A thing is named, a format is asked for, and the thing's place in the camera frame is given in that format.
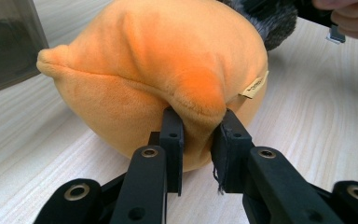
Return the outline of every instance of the screw hole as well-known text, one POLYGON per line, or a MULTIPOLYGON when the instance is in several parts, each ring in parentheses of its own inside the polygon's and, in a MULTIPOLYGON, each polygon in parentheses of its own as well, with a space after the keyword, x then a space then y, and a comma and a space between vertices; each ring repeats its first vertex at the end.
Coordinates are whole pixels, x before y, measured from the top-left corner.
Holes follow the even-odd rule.
POLYGON ((142 207, 135 207, 132 208, 129 212, 129 219, 132 221, 138 221, 144 218, 145 216, 145 209, 142 207))
POLYGON ((261 151, 261 154, 263 154, 263 156, 266 156, 266 157, 272 156, 272 152, 270 152, 270 151, 261 151))
POLYGON ((309 209, 305 211, 305 216, 307 216, 309 221, 312 222, 323 222, 324 217, 315 210, 309 209))
POLYGON ((72 191, 71 191, 71 196, 79 196, 79 195, 81 195, 82 193, 84 193, 85 192, 85 189, 83 189, 83 188, 76 188, 76 189, 72 189, 72 191))

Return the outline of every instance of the orange plush toy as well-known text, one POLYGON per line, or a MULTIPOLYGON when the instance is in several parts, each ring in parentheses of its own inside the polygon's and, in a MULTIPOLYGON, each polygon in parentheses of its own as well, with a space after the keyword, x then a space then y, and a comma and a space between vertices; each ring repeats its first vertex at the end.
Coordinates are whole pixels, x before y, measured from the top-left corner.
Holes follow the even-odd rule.
POLYGON ((254 26, 214 0, 116 0, 70 45, 42 50, 37 67, 129 158, 172 106, 185 128, 184 171, 211 161, 227 107, 244 125, 252 119, 268 73, 254 26))

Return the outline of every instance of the tag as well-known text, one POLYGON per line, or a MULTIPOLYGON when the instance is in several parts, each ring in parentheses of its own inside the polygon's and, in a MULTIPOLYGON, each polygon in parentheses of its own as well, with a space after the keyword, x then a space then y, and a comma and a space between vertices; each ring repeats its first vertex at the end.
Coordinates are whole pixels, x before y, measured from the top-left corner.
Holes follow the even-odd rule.
POLYGON ((255 94, 264 86, 264 83, 266 83, 268 75, 269 71, 267 71, 263 77, 257 77, 240 95, 253 99, 255 94))

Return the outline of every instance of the stuffed animal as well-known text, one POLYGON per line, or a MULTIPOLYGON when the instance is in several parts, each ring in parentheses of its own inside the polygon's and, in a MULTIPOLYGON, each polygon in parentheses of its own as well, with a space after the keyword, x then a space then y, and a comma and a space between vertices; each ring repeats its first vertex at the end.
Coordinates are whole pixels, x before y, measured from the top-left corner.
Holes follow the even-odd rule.
POLYGON ((127 157, 158 132, 164 108, 184 123, 184 171, 211 161, 227 108, 247 125, 264 97, 268 57, 255 27, 212 0, 115 0, 37 67, 63 100, 127 157))

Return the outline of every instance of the gray fuzzy object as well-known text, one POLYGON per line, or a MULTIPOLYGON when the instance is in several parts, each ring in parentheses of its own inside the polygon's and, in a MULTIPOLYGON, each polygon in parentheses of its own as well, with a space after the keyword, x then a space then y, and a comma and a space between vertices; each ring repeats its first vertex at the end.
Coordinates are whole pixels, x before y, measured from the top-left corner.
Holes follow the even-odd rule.
POLYGON ((276 49, 296 28, 297 9, 293 4, 284 5, 282 1, 276 4, 277 10, 265 19, 248 14, 244 8, 247 0, 221 0, 222 3, 236 10, 245 17, 260 33, 266 50, 276 49))

